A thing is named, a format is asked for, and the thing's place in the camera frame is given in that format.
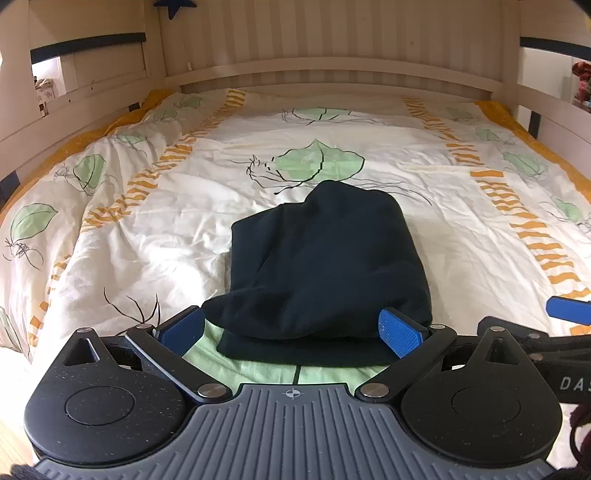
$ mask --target white duvet cover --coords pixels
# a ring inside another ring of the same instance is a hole
[[[43,369],[78,327],[113,335],[203,303],[229,287],[232,223],[325,179],[398,200],[434,321],[471,335],[492,315],[568,335],[573,324],[544,307],[591,297],[591,207],[491,112],[508,116],[490,102],[175,93],[55,166],[8,212],[0,343]],[[222,358],[219,335],[208,324],[187,359],[232,388],[291,382],[293,367]],[[351,369],[349,385],[375,371]],[[300,382],[334,374],[302,369]]]

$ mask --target blue star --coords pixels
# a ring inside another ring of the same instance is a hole
[[[172,20],[181,7],[195,8],[197,5],[191,0],[158,0],[155,7],[168,7],[168,19]]]

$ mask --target wooden floor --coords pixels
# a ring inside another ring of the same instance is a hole
[[[13,463],[32,463],[31,444],[22,430],[15,432],[0,421],[0,475],[10,473]]]

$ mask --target blue rubber pad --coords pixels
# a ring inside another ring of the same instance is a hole
[[[183,310],[168,322],[170,327],[158,333],[158,340],[178,356],[187,353],[205,330],[205,314],[199,308]]]
[[[395,309],[383,309],[378,317],[379,337],[402,358],[421,345],[428,330]]]
[[[546,302],[546,313],[560,320],[591,325],[591,303],[588,301],[550,297]]]

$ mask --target gray ribbed plate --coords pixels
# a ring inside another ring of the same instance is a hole
[[[42,460],[51,480],[421,479],[540,480],[543,460],[470,468],[416,444],[390,408],[352,398],[344,385],[244,385],[233,400],[199,407],[153,455],[114,468]]]

